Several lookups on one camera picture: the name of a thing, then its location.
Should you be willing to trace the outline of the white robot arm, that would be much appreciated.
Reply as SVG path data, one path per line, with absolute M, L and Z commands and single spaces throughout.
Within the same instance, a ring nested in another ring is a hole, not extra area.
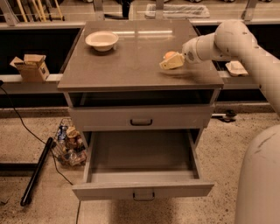
M 258 45 L 243 22 L 222 22 L 215 32 L 184 43 L 181 52 L 166 53 L 159 65 L 169 70 L 206 60 L 240 61 L 280 115 L 280 61 Z M 245 152 L 234 224 L 280 224 L 280 125 L 257 135 Z

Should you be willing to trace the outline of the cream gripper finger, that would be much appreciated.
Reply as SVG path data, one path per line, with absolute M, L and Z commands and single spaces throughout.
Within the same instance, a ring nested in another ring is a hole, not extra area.
M 159 66 L 164 70 L 171 70 L 182 67 L 185 63 L 185 58 L 180 53 L 174 53 L 169 57 L 164 57 L 164 60 L 159 63 Z

